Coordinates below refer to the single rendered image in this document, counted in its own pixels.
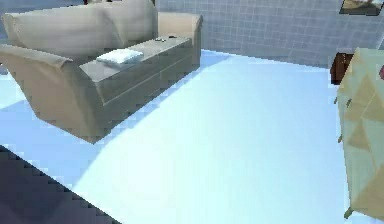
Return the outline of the white pillow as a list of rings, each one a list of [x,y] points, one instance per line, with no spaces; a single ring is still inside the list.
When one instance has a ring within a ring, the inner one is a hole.
[[[99,62],[109,63],[112,65],[132,64],[143,58],[144,54],[140,51],[125,49],[116,49],[108,53],[102,54],[96,58]]]

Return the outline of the beige sofa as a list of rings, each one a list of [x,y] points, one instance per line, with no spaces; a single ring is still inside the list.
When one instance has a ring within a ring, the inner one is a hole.
[[[160,12],[151,0],[5,13],[1,20],[8,39],[0,63],[35,115],[89,143],[200,66],[202,16]],[[125,48],[144,56],[125,65],[96,60]]]

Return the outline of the dark brown wooden furniture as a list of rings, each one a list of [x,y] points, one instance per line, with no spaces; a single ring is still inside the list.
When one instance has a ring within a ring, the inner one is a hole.
[[[338,52],[330,68],[331,83],[339,85],[345,75],[353,55]]]

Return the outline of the pale green patterned cabinet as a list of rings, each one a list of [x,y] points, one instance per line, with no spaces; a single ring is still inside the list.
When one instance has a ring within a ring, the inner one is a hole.
[[[384,50],[358,48],[337,91],[350,205],[384,222]]]

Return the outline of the framed wall picture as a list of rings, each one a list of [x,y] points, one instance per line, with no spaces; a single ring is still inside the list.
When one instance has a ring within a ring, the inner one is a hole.
[[[383,6],[384,0],[343,0],[339,13],[378,16]]]

